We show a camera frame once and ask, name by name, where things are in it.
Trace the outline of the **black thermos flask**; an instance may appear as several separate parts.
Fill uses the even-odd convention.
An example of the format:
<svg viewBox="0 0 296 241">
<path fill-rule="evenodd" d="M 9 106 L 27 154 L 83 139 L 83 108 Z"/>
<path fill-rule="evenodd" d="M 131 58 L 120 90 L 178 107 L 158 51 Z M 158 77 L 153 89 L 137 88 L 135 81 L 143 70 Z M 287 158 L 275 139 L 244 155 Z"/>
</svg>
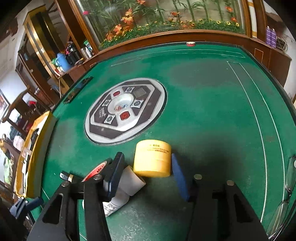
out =
<svg viewBox="0 0 296 241">
<path fill-rule="evenodd" d="M 75 65 L 81 59 L 81 55 L 72 41 L 67 42 L 65 49 L 67 60 L 71 65 Z"/>
</svg>

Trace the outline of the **white plastic bottle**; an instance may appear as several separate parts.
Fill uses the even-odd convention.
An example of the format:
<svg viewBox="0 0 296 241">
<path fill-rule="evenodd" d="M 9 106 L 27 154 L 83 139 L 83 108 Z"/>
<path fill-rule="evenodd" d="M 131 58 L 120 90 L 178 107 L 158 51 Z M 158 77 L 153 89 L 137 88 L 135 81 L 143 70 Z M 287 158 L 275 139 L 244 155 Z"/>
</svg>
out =
<svg viewBox="0 0 296 241">
<path fill-rule="evenodd" d="M 131 166 L 125 167 L 122 172 L 118 187 L 129 196 L 134 196 L 146 185 L 145 180 L 133 172 Z"/>
</svg>

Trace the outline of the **red white small dice piece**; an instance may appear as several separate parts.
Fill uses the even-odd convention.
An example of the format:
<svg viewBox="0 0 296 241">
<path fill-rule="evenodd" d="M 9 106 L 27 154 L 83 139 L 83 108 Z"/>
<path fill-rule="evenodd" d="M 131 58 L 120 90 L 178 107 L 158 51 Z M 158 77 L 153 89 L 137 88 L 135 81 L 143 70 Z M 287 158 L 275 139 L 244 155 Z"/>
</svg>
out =
<svg viewBox="0 0 296 241">
<path fill-rule="evenodd" d="M 195 43 L 195 42 L 186 42 L 186 45 L 187 45 L 188 47 L 193 47 L 193 46 L 196 45 L 196 43 Z"/>
</svg>

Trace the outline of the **blue thermos jug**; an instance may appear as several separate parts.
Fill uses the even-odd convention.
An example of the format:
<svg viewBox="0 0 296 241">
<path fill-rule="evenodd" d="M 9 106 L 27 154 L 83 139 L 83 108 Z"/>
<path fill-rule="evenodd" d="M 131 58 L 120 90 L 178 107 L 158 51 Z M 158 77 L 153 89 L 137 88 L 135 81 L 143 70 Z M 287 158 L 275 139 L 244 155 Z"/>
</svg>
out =
<svg viewBox="0 0 296 241">
<path fill-rule="evenodd" d="M 66 59 L 66 55 L 63 53 L 57 54 L 57 63 L 59 64 L 60 67 L 62 67 L 64 72 L 67 72 L 71 69 L 71 65 L 68 63 Z"/>
</svg>

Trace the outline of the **yellow cardboard tray box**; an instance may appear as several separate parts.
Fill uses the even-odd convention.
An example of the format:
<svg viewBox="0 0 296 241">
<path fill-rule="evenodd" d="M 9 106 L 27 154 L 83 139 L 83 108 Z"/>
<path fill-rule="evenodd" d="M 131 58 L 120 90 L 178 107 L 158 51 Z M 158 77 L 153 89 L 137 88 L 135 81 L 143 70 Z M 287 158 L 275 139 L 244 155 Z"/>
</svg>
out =
<svg viewBox="0 0 296 241">
<path fill-rule="evenodd" d="M 41 195 L 45 156 L 56 121 L 47 111 L 33 122 L 18 158 L 14 184 L 17 196 L 36 198 Z"/>
</svg>

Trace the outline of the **framed landscape painting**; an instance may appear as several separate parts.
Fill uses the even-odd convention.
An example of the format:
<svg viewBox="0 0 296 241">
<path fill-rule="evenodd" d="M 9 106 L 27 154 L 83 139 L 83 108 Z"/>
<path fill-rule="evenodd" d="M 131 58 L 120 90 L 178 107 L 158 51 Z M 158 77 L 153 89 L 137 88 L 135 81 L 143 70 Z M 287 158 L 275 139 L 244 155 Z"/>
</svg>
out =
<svg viewBox="0 0 296 241">
<path fill-rule="evenodd" d="M 2 90 L 0 90 L 0 120 L 4 117 L 4 115 L 8 111 L 9 106 L 10 106 L 9 101 L 3 94 Z"/>
</svg>

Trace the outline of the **round table control panel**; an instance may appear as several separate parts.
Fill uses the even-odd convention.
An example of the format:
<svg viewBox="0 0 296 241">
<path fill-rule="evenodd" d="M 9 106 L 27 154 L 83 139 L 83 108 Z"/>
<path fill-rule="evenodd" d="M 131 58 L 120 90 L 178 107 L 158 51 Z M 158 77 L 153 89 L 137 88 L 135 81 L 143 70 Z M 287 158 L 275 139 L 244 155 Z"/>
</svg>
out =
<svg viewBox="0 0 296 241">
<path fill-rule="evenodd" d="M 121 82 L 90 106 L 84 124 L 86 136 L 104 146 L 127 142 L 154 124 L 166 102 L 167 91 L 157 80 Z"/>
</svg>

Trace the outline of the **purple bottles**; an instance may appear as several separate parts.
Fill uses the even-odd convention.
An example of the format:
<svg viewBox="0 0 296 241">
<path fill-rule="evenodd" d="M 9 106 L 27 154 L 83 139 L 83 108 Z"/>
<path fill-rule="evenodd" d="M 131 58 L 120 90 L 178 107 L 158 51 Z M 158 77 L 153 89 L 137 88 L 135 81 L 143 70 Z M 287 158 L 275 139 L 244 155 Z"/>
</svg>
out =
<svg viewBox="0 0 296 241">
<path fill-rule="evenodd" d="M 267 26 L 266 28 L 266 44 L 270 47 L 276 48 L 277 34 L 274 29 Z"/>
</svg>

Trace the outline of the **wooden chair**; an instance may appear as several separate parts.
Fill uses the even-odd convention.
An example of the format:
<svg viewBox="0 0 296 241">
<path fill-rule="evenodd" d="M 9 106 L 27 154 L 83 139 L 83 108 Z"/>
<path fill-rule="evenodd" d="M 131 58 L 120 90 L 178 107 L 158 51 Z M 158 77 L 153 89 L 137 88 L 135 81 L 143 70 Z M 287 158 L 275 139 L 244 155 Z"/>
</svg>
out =
<svg viewBox="0 0 296 241">
<path fill-rule="evenodd" d="M 14 123 L 11 119 L 10 119 L 10 115 L 11 112 L 13 110 L 16 110 L 21 116 L 22 119 L 24 119 L 25 121 L 27 121 L 28 123 L 33 123 L 39 116 L 41 116 L 41 112 L 39 112 L 36 108 L 33 108 L 29 105 L 27 105 L 24 100 L 23 97 L 26 94 L 31 95 L 32 97 L 34 97 L 34 99 L 37 100 L 37 103 L 40 104 L 40 106 L 42 106 L 45 111 L 50 111 L 51 109 L 49 108 L 48 105 L 46 105 L 39 97 L 37 97 L 31 90 L 30 87 L 27 86 L 27 88 L 21 92 L 17 98 L 13 101 L 12 104 L 9 105 L 7 112 L 4 114 L 4 116 L 1 118 L 1 122 L 5 123 L 8 122 L 12 127 L 14 127 L 17 131 L 19 131 L 20 133 L 22 133 L 23 135 L 26 135 L 27 132 L 25 130 L 23 130 L 22 127 L 19 127 L 16 123 Z"/>
</svg>

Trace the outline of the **yellow tape roll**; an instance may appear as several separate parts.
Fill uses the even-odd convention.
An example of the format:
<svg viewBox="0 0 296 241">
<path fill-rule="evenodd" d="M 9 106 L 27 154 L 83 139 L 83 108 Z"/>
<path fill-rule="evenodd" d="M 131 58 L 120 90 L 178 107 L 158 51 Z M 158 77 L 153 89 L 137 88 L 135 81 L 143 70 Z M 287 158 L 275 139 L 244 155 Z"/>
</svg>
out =
<svg viewBox="0 0 296 241">
<path fill-rule="evenodd" d="M 137 143 L 133 162 L 137 175 L 164 178 L 171 175 L 171 146 L 160 140 L 143 140 Z"/>
</svg>

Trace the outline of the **white labelled tube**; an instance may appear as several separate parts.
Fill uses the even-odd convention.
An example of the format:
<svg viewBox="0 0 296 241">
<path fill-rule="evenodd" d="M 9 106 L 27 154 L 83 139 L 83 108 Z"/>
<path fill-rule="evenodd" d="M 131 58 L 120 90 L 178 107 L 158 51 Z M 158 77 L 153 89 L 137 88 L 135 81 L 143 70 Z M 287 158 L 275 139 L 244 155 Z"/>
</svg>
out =
<svg viewBox="0 0 296 241">
<path fill-rule="evenodd" d="M 108 217 L 119 210 L 121 207 L 128 203 L 129 199 L 130 196 L 128 194 L 118 191 L 109 202 L 103 202 L 105 216 Z"/>
</svg>

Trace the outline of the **black smartphone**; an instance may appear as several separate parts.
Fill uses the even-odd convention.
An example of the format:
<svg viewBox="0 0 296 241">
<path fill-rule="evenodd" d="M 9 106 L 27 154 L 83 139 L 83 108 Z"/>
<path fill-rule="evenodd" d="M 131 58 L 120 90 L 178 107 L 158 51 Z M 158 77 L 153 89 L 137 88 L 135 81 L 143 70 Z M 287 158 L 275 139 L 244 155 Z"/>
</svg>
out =
<svg viewBox="0 0 296 241">
<path fill-rule="evenodd" d="M 65 100 L 63 101 L 64 104 L 71 103 L 72 100 L 79 94 L 79 92 L 93 79 L 93 76 L 84 78 L 78 84 L 76 84 L 73 89 L 69 92 Z"/>
</svg>

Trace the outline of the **green mahjong table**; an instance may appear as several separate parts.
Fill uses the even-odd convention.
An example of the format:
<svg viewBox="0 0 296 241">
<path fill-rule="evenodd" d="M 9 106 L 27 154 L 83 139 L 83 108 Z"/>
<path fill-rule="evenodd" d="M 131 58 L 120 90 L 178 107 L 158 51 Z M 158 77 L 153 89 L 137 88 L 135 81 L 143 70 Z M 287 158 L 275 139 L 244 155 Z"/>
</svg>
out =
<svg viewBox="0 0 296 241">
<path fill-rule="evenodd" d="M 241 49 L 214 44 L 156 46 L 98 63 L 78 96 L 53 110 L 57 122 L 44 165 L 43 198 L 57 189 L 60 171 L 87 174 L 119 151 L 131 163 L 137 142 L 157 139 L 180 154 L 190 174 L 235 181 L 267 227 L 282 201 L 284 172 L 295 154 L 293 105 L 268 74 Z M 164 85 L 163 113 L 126 143 L 93 143 L 84 130 L 91 104 L 112 86 L 136 77 Z"/>
</svg>

